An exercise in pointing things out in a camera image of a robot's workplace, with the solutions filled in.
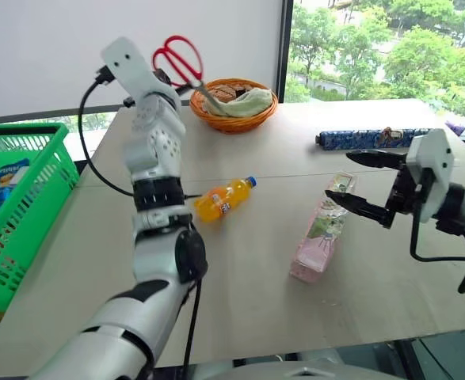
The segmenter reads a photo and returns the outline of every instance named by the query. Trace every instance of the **green cloth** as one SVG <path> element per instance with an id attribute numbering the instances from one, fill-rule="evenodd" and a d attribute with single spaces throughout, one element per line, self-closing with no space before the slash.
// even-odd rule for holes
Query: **green cloth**
<path id="1" fill-rule="evenodd" d="M 218 99 L 216 99 L 216 101 L 229 116 L 248 117 L 257 115 L 266 110 L 273 102 L 273 95 L 270 89 L 254 88 L 228 103 L 223 103 Z M 207 99 L 204 103 L 204 107 L 206 111 L 212 115 L 226 116 L 213 107 Z"/>

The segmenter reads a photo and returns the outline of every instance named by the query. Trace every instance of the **orange wicker basket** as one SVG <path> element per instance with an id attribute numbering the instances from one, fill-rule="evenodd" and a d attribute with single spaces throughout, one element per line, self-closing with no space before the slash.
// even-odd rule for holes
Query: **orange wicker basket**
<path id="1" fill-rule="evenodd" d="M 208 91 L 217 99 L 223 102 L 228 102 L 236 98 L 235 91 L 238 89 L 252 89 L 258 87 L 260 89 L 268 89 L 260 83 L 252 82 L 247 79 L 229 78 L 229 79 L 217 79 L 213 82 L 206 84 Z M 255 116 L 249 117 L 226 117 L 226 116 L 215 116 L 204 110 L 205 97 L 202 93 L 194 91 L 190 98 L 190 107 L 197 116 L 202 120 L 208 122 L 208 124 L 216 130 L 227 133 L 230 135 L 236 133 L 244 133 L 251 131 L 258 127 L 265 120 L 270 117 L 275 111 L 278 105 L 278 98 L 273 93 L 273 102 L 269 108 L 265 109 L 261 113 Z"/>

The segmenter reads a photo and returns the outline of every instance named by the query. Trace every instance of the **scissors handle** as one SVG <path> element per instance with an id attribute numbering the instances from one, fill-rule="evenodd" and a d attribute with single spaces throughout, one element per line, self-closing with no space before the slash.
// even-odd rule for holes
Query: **scissors handle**
<path id="1" fill-rule="evenodd" d="M 186 60 L 184 58 L 182 58 L 180 56 L 179 53 L 177 53 L 177 51 L 172 49 L 172 47 L 170 46 L 170 43 L 174 42 L 174 41 L 182 41 L 182 42 L 186 43 L 187 45 L 189 45 L 191 47 L 191 49 L 195 53 L 195 55 L 197 57 L 197 61 L 199 63 L 198 69 L 192 67 L 188 62 L 186 62 Z M 158 69 L 158 66 L 156 64 L 156 60 L 160 55 L 163 55 L 167 59 L 169 64 L 172 66 L 172 68 L 177 72 L 177 74 L 181 77 L 181 79 L 183 81 L 185 81 L 185 83 L 171 82 L 171 84 L 173 86 L 182 86 L 182 85 L 184 85 L 186 83 L 194 82 L 195 80 L 197 80 L 199 82 L 202 81 L 202 59 L 200 58 L 200 54 L 197 51 L 197 49 L 195 48 L 195 46 L 186 37 L 183 37 L 183 36 L 171 36 L 163 43 L 162 47 L 159 47 L 154 52 L 153 58 L 152 58 L 152 63 L 153 63 L 153 67 L 155 69 Z M 193 79 L 189 78 L 189 76 L 187 76 L 185 74 L 185 72 L 181 69 L 181 66 L 183 66 L 193 76 Z"/>

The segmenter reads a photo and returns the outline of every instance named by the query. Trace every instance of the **clear plastic bottle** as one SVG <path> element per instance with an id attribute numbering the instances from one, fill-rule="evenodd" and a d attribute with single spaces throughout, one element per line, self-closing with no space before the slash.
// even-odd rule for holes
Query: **clear plastic bottle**
<path id="1" fill-rule="evenodd" d="M 256 185 L 257 182 L 253 177 L 232 180 L 227 186 L 212 188 L 198 198 L 193 205 L 204 222 L 211 222 L 236 208 L 243 200 L 247 200 L 250 196 L 250 189 Z"/>

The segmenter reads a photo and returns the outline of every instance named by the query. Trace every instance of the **bottle cap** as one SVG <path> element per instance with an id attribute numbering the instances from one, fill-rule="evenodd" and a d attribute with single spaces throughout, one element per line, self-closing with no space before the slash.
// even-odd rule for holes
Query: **bottle cap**
<path id="1" fill-rule="evenodd" d="M 251 187 L 254 188 L 255 186 L 257 186 L 257 180 L 255 180 L 254 177 L 248 177 L 246 178 L 247 181 L 249 181 L 251 183 Z"/>

